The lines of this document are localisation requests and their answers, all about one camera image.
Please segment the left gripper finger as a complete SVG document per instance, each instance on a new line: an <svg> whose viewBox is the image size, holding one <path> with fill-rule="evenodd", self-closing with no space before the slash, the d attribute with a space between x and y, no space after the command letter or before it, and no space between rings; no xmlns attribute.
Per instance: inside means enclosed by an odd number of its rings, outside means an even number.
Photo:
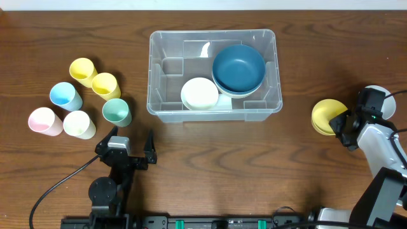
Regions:
<svg viewBox="0 0 407 229"><path fill-rule="evenodd" d="M95 147L95 153L99 156L104 156L109 151L108 142L112 136L117 136L118 127L113 127L112 130L99 142Z"/></svg>
<svg viewBox="0 0 407 229"><path fill-rule="evenodd" d="M153 131L150 130L148 134L148 138L144 145L144 155L147 163L156 164L157 163L157 153L154 145L154 134Z"/></svg>

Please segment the white small bowl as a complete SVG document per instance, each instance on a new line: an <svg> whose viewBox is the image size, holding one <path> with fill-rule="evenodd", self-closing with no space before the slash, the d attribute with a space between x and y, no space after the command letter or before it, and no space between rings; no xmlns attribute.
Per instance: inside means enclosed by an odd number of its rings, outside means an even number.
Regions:
<svg viewBox="0 0 407 229"><path fill-rule="evenodd" d="M219 98L215 84L207 78L193 78L181 89L181 101L190 110L208 110Z"/></svg>

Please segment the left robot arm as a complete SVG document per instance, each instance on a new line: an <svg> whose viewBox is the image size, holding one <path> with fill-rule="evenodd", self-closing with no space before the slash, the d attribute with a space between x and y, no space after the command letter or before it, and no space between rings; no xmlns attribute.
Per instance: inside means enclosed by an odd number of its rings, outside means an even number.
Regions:
<svg viewBox="0 0 407 229"><path fill-rule="evenodd" d="M118 135L118 127L108 133L95 147L100 161L111 168L108 177L99 177L92 182L88 195L92 201L90 229L140 228L137 216L127 213L127 200L137 170L147 170L149 164L157 162L157 154L150 131L144 145L144 156L130 155L130 140Z"/></svg>

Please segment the large beige bowl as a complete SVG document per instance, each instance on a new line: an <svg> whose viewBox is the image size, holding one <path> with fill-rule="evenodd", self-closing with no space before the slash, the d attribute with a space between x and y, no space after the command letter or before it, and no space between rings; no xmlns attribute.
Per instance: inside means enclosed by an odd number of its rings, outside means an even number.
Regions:
<svg viewBox="0 0 407 229"><path fill-rule="evenodd" d="M250 96L251 94L253 94L259 87L256 87L254 90L251 90L250 92L246 92L243 94L236 94L236 93L231 93L229 91L227 91L226 89L221 88L219 85L216 85L217 89L224 95L231 97L232 99L243 99L245 97Z"/></svg>

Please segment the dark blue bowl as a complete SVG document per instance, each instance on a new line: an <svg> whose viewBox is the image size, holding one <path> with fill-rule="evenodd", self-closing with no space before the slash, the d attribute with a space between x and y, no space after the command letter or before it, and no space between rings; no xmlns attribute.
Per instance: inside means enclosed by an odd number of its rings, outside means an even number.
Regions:
<svg viewBox="0 0 407 229"><path fill-rule="evenodd" d="M232 91L229 91L229 90L223 88L223 87L216 81L214 75L212 75L212 79L213 79L213 82L214 82L215 86L217 87L217 89L218 89L222 94L225 94L225 95L227 95L227 96L229 96L229 97L231 97L231 98L235 98L235 99L244 98L244 97L247 97L247 96L253 94L253 93L254 93L257 89L259 89L260 86L263 84L263 81L262 81L256 88L254 88L254 89L252 89L252 90L250 90L250 91L248 91L248 92L232 92Z"/></svg>
<svg viewBox="0 0 407 229"><path fill-rule="evenodd" d="M264 81L266 62L247 45L231 45L221 50L212 63L212 76L218 87L228 93L248 94Z"/></svg>

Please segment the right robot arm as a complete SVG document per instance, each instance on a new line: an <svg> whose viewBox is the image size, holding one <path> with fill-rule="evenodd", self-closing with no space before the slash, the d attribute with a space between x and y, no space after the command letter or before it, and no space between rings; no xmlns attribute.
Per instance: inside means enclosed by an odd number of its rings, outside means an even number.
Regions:
<svg viewBox="0 0 407 229"><path fill-rule="evenodd" d="M312 110L313 128L333 135L350 151L360 149L373 180L349 211L321 207L310 213L313 228L406 228L406 217L394 209L406 207L406 153L399 142L401 129L389 120L396 111L394 94L370 85L357 95L352 109L334 99L319 101Z"/></svg>

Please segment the yellow small bowl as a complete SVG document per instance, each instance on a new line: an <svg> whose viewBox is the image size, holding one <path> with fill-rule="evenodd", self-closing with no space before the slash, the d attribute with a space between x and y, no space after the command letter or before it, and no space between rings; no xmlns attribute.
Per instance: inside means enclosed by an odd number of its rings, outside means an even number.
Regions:
<svg viewBox="0 0 407 229"><path fill-rule="evenodd" d="M348 108L340 101L334 99L324 99L319 101L312 110L311 122L313 128L322 135L335 135L329 125L329 121Z"/></svg>

